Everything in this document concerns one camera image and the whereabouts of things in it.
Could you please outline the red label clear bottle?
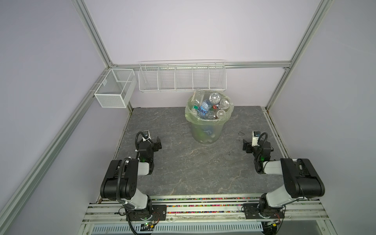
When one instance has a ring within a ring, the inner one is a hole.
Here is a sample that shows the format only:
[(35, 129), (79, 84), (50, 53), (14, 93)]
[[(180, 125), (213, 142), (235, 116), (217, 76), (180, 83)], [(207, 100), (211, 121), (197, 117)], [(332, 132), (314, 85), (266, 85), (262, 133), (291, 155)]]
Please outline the red label clear bottle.
[(227, 99), (221, 99), (219, 103), (219, 109), (221, 110), (228, 110), (230, 108), (231, 104)]

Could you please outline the clear bottle blue pink label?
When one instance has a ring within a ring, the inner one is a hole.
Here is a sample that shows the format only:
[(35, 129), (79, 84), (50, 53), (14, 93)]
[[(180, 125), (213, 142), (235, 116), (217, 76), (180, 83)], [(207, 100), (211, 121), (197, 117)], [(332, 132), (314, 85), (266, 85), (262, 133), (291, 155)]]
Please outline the clear bottle blue pink label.
[(205, 118), (206, 114), (210, 111), (213, 104), (209, 101), (209, 99), (206, 99), (202, 102), (200, 107), (198, 107), (198, 115), (200, 118)]

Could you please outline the white yellow label bottle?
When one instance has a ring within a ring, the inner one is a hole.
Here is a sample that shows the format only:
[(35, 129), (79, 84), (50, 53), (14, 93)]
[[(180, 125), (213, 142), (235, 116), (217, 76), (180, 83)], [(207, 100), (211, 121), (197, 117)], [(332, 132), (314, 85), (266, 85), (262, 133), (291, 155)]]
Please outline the white yellow label bottle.
[(225, 110), (217, 110), (216, 113), (216, 118), (223, 118), (226, 116), (226, 111)]

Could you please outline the large clear bottle blue label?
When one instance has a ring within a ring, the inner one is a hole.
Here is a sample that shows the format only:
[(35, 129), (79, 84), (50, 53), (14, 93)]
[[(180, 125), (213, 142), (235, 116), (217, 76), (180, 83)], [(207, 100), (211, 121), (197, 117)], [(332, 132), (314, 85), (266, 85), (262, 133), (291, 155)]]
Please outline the large clear bottle blue label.
[(208, 111), (205, 114), (205, 119), (207, 119), (207, 120), (215, 120), (215, 119), (217, 119), (216, 112), (215, 111)]

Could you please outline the blue label bottle back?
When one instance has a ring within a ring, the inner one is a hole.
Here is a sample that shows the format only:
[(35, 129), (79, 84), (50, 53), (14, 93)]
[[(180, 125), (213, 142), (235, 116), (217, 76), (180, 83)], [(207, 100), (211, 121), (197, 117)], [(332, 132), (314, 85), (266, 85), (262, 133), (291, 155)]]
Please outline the blue label bottle back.
[(221, 95), (217, 92), (213, 92), (209, 95), (209, 102), (211, 105), (217, 105), (221, 101)]

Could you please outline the clear square bottle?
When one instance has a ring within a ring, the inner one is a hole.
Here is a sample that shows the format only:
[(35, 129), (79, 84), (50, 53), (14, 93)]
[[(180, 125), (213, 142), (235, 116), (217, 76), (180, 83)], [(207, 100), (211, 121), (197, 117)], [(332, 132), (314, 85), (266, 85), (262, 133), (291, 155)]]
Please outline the clear square bottle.
[(202, 102), (204, 100), (205, 91), (195, 90), (190, 100), (190, 106), (193, 111), (196, 111), (200, 117), (204, 116), (204, 112), (201, 109)]

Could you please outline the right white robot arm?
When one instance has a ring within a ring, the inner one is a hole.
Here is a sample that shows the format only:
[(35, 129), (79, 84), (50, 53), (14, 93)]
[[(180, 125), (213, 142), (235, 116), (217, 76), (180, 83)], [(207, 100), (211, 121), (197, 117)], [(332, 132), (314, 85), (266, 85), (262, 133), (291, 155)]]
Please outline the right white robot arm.
[(250, 142), (243, 140), (242, 149), (253, 155), (258, 174), (281, 175), (284, 181), (276, 190), (262, 194), (258, 203), (243, 204), (241, 211), (247, 219), (281, 219), (286, 205), (325, 194), (324, 183), (309, 159), (271, 160), (274, 149), (266, 132), (254, 131)]

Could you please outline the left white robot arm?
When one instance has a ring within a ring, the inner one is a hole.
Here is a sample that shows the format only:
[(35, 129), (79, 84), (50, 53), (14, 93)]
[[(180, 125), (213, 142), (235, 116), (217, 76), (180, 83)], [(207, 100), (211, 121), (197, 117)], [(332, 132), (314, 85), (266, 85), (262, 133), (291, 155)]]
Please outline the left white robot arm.
[(166, 206), (154, 206), (151, 197), (137, 188), (139, 176), (152, 174), (154, 153), (162, 148), (161, 140), (153, 140), (149, 131), (140, 131), (136, 134), (135, 148), (136, 157), (110, 162), (100, 196), (120, 203), (131, 221), (165, 220)]

